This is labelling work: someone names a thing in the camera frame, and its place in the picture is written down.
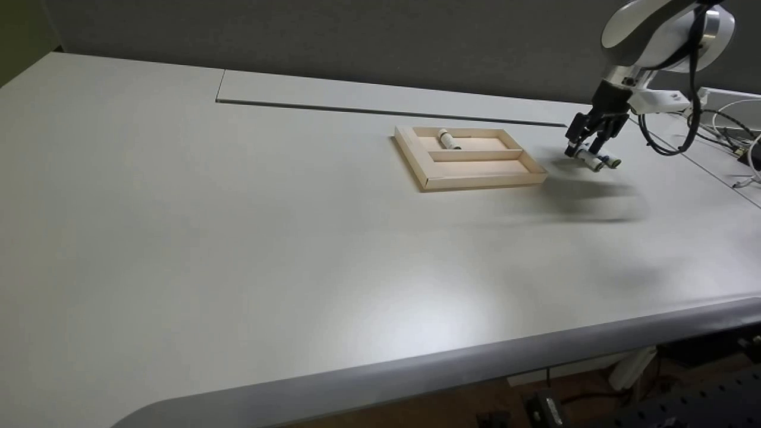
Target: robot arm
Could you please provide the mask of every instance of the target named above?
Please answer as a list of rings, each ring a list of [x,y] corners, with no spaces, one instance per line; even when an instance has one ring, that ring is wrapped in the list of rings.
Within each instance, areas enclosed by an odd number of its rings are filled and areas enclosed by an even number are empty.
[[[589,168],[618,167],[618,160],[600,155],[608,138],[617,138],[627,121],[627,110],[640,119],[647,135],[644,113],[689,111],[700,117],[695,74],[708,66],[731,43],[735,18],[719,6],[721,0],[633,0],[624,4],[601,31],[601,48],[614,69],[600,83],[589,113],[575,113],[569,125],[569,156],[577,156]],[[649,81],[659,72],[689,74],[689,100],[678,91],[651,91]],[[678,155],[689,148],[695,134],[681,150],[656,148],[661,155]]]

